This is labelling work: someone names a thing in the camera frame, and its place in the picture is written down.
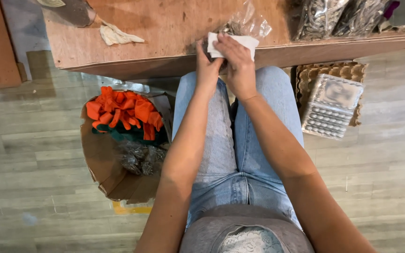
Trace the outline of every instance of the person's right hand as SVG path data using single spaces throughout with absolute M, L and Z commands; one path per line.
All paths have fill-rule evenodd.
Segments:
M 228 60 L 227 85 L 240 102 L 257 95 L 256 70 L 250 50 L 229 35 L 218 34 L 214 47 Z

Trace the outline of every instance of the white lace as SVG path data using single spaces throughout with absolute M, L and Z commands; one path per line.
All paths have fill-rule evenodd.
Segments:
M 276 236 L 267 229 L 242 232 L 226 237 L 220 253 L 283 253 Z

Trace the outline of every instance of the person's left hand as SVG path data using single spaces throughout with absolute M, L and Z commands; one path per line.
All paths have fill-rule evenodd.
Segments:
M 203 41 L 196 42 L 196 88 L 195 94 L 208 95 L 211 98 L 217 90 L 218 72 L 224 58 L 210 62 L 203 50 Z

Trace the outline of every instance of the wooden floor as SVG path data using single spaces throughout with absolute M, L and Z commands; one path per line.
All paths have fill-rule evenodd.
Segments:
M 82 105 L 108 80 L 29 54 L 33 82 L 0 90 L 0 252 L 132 252 L 147 215 L 116 215 L 82 155 Z M 331 193 L 380 252 L 405 252 L 405 51 L 370 63 L 360 127 L 305 135 Z

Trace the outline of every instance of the jeans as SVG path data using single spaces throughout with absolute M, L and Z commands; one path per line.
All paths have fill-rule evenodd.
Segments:
M 183 76 L 176 95 L 173 138 L 196 85 L 196 73 Z M 303 146 L 301 123 L 288 75 L 278 67 L 256 71 L 256 89 Z M 218 79 L 209 102 L 204 155 L 194 181 L 187 228 L 204 211 L 224 204 L 251 204 L 283 213 L 301 228 L 284 185 L 267 162 L 256 132 L 239 103 L 231 129 L 225 83 Z

